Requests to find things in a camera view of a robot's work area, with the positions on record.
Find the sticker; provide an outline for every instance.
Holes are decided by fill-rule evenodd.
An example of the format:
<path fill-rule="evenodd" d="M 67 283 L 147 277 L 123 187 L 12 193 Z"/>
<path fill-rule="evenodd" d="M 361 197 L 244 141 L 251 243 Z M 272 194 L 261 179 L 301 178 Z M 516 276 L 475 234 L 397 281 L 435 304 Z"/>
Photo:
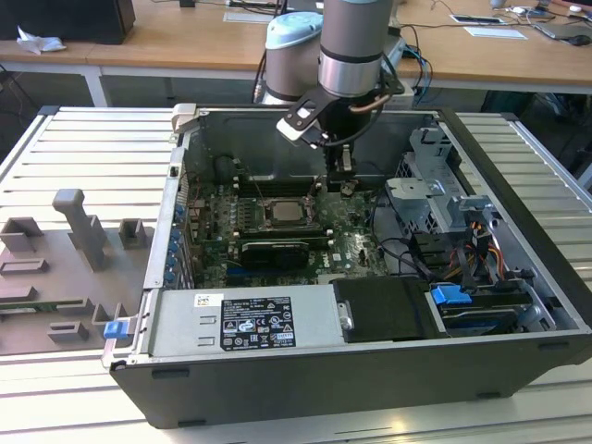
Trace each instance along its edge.
<path fill-rule="evenodd" d="M 224 293 L 197 293 L 195 295 L 195 307 L 219 307 L 222 305 Z"/>
<path fill-rule="evenodd" d="M 220 299 L 220 302 L 220 347 L 225 352 L 296 347 L 290 298 Z"/>

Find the warning label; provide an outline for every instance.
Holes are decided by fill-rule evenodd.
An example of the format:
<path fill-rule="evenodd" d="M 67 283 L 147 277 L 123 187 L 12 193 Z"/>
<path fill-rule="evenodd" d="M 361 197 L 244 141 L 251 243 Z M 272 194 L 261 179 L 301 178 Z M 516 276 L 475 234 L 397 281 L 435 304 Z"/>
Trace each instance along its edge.
<path fill-rule="evenodd" d="M 226 299 L 221 329 L 225 352 L 296 347 L 290 298 Z"/>

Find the motherboard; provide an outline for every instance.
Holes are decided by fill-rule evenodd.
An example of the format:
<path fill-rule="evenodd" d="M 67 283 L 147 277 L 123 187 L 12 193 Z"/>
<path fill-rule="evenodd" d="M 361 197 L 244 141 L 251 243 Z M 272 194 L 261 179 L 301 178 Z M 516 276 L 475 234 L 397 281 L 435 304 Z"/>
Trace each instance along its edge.
<path fill-rule="evenodd" d="M 370 229 L 376 191 L 303 183 L 215 185 L 190 192 L 196 288 L 327 284 L 385 276 Z"/>

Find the wooden desk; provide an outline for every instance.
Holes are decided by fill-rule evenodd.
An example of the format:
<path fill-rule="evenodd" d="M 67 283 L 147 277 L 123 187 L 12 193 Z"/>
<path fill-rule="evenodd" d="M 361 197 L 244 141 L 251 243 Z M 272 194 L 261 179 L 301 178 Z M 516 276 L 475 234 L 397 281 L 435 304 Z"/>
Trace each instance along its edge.
<path fill-rule="evenodd" d="M 447 4 L 456 14 L 491 16 L 493 12 L 487 0 L 449 0 Z M 400 23 L 455 23 L 442 4 L 436 4 L 433 10 L 431 5 L 431 0 L 408 0 L 399 8 Z M 552 6 L 551 10 L 568 14 L 568 10 L 560 6 Z M 554 23 L 566 21 L 566 18 L 553 20 Z M 537 85 L 579 85 L 587 87 L 588 92 L 592 90 L 592 45 L 578 47 L 553 41 L 527 26 L 514 29 L 528 40 L 472 37 L 463 28 L 416 29 L 422 52 L 434 66 L 435 80 L 509 82 L 523 84 L 526 88 L 530 85 L 535 88 Z M 403 30 L 403 36 L 409 44 L 414 44 L 410 29 Z"/>
<path fill-rule="evenodd" d="M 456 25 L 450 12 L 431 0 L 400 6 L 402 24 Z M 491 15 L 488 0 L 448 0 L 454 12 Z M 225 8 L 201 4 L 180 8 L 176 1 L 134 0 L 135 27 L 122 45 L 69 43 L 52 54 L 25 53 L 14 42 L 0 42 L 0 62 L 21 71 L 78 73 L 85 76 L 96 105 L 108 105 L 101 77 L 252 79 L 265 45 L 266 25 L 225 22 Z M 566 14 L 567 9 L 553 6 Z M 565 18 L 556 18 L 560 23 Z M 435 87 L 481 90 L 592 93 L 592 46 L 555 42 L 526 26 L 528 40 L 472 37 L 463 28 L 417 28 L 420 47 L 434 67 Z M 414 44 L 412 31 L 403 35 Z M 402 60 L 398 71 L 414 81 L 418 66 Z"/>

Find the laptop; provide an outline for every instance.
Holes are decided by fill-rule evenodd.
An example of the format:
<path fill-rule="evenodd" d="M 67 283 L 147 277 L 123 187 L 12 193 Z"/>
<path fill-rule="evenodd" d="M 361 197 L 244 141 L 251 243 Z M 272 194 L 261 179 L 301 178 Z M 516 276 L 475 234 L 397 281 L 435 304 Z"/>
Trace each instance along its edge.
<path fill-rule="evenodd" d="M 551 39 L 566 40 L 576 35 L 587 35 L 592 39 L 592 28 L 584 25 L 553 25 L 548 23 L 533 23 L 539 31 Z"/>

